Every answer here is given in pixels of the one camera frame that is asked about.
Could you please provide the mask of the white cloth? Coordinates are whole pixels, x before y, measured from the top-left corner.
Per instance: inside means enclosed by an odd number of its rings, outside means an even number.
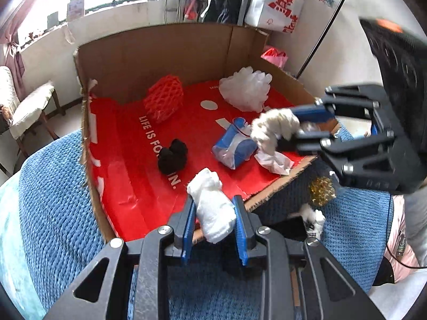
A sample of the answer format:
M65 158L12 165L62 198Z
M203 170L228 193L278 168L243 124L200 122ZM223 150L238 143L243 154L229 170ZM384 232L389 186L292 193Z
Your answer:
M204 168L187 185L205 239L216 244L227 237L236 222L235 205L222 191L217 172Z

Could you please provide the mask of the white paper tissue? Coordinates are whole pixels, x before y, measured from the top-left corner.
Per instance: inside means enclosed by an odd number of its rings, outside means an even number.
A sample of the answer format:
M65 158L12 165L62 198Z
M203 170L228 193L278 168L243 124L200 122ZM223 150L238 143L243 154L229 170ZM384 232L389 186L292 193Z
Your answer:
M289 175L294 165L290 158L279 152L269 155L262 150L257 150L254 157L261 167L276 175Z

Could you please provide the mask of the cream knitted scrunchie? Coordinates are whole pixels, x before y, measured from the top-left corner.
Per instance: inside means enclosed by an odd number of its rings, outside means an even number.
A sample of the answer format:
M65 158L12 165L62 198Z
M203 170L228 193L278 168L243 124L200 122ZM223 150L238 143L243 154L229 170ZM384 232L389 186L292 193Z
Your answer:
M251 124L251 139L267 155L274 155L278 140L290 141L300 129L300 121L289 108L271 109L255 118Z

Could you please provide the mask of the black colourful small box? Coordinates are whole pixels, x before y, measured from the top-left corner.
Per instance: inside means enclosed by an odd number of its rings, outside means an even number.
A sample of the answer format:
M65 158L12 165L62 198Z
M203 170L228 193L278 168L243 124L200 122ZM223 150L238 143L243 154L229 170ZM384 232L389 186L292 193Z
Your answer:
M304 241L308 237L305 222L300 215L272 224L271 228L284 238L294 241Z

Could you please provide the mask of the glass jar with white lid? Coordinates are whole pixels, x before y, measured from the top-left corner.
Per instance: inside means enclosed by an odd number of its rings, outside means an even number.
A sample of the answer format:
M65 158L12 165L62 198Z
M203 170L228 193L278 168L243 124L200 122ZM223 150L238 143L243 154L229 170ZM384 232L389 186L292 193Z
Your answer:
M314 207L323 207L337 196L335 173L318 176L309 185L310 200Z

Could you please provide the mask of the pink plastic bag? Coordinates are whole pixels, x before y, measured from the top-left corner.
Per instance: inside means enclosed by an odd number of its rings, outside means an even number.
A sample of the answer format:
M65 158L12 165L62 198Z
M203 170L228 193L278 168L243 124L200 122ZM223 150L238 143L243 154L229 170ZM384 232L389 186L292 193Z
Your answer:
M269 63L283 69L287 63L288 56L284 51L280 51L275 47L267 47L261 54L261 58Z

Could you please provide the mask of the black pompom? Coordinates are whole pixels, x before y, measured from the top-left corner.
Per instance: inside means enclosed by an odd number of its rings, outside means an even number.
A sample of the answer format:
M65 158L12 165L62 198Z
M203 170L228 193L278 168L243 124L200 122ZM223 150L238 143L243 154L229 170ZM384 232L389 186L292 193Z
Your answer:
M163 147L158 156L158 168L164 175L169 175L182 170L187 163L187 145L173 139L169 147Z

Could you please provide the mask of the white mesh bath sponge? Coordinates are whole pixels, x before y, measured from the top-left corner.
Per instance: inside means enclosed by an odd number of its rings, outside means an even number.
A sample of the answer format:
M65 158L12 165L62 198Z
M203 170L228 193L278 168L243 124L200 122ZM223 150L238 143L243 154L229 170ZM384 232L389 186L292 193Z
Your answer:
M260 113L268 99L273 77L269 73L251 66L242 67L232 76L219 81L219 92L223 99L243 112Z

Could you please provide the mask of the black clothes rack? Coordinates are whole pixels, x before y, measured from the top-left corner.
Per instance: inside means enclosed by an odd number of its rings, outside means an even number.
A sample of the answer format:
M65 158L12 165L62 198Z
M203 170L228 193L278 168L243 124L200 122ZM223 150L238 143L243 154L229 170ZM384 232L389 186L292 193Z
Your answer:
M331 15L328 23L326 24L325 28L323 29L320 37L318 38L317 42L315 43L314 47L311 49L310 54L305 59L303 65L300 67L298 73L295 75L295 79L299 79L305 69L308 67L308 64L310 64L311 60L313 59L313 56L320 48L321 44L323 43L323 40L325 39L326 35L328 34L329 30L331 29L332 25L334 24L335 19L337 18L339 12L341 11L344 3L346 0L339 0L333 14Z

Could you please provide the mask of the red cardboard box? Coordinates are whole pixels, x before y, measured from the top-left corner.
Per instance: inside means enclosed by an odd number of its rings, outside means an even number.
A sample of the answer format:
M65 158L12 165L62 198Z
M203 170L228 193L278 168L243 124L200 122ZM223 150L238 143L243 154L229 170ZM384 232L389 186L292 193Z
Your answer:
M255 160L231 170L211 151L226 123L255 118L255 113L231 106L218 91L220 79L242 67L272 75L269 108L313 103L301 83L261 58L267 39L249 27L187 23L127 30L77 48L82 160L93 212L106 241L132 241L165 224L182 209L188 182L204 168L217 172L226 195L240 195L245 207L255 210L313 163L312 156L290 153L290 174L278 176ZM156 123L146 115L143 99L168 74L180 78L183 103ZM158 156L173 139L187 145L187 163L164 175Z

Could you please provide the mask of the white red paper bag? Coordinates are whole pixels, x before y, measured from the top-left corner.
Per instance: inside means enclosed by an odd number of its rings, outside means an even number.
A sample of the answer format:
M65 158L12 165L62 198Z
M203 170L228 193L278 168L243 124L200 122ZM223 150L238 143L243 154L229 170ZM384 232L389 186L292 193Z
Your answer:
M280 33L293 33L304 0L251 0L245 15L245 23Z

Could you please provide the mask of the blue knitted blanket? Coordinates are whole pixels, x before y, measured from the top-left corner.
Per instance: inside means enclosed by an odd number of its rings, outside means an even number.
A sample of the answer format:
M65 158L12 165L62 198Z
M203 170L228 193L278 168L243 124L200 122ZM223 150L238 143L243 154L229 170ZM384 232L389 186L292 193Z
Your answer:
M104 247L93 215L82 136L74 131L23 164L19 221L30 277L44 311ZM383 259L393 205L384 192L341 189L324 208L321 240L364 291L373 286ZM168 273L172 319L257 319L260 274L244 276L238 259L199 243L187 267Z

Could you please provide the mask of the red net sponge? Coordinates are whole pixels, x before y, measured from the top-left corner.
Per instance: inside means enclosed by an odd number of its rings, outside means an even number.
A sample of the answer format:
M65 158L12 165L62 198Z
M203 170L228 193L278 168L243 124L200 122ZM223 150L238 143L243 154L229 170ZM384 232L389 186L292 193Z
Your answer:
M146 115L156 123L162 123L181 107L183 97L180 78L168 74L148 89L143 99Z

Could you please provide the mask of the white cushioned chair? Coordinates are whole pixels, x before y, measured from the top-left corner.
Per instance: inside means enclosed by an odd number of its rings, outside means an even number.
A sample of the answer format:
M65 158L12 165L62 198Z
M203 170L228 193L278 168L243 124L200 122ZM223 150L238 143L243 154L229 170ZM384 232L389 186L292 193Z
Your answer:
M27 158L28 153L21 137L34 123L40 121L53 140L59 138L48 124L44 110L53 99L62 116L65 110L59 104L59 98L52 81L49 81L32 91L26 98L20 100L14 87L10 69L1 66L1 118L5 121L6 129L16 141L22 155Z

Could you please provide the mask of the pink curtain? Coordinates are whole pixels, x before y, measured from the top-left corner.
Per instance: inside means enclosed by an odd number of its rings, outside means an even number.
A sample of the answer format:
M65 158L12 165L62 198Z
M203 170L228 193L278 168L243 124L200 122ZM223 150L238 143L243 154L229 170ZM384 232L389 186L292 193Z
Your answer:
M4 56L1 59L1 66L6 66L11 72L14 88L17 97L22 101L26 96L26 89L23 82L25 65L20 53L17 31L26 18L30 8L24 4L15 10L14 15L6 18L1 26L1 45L4 46Z

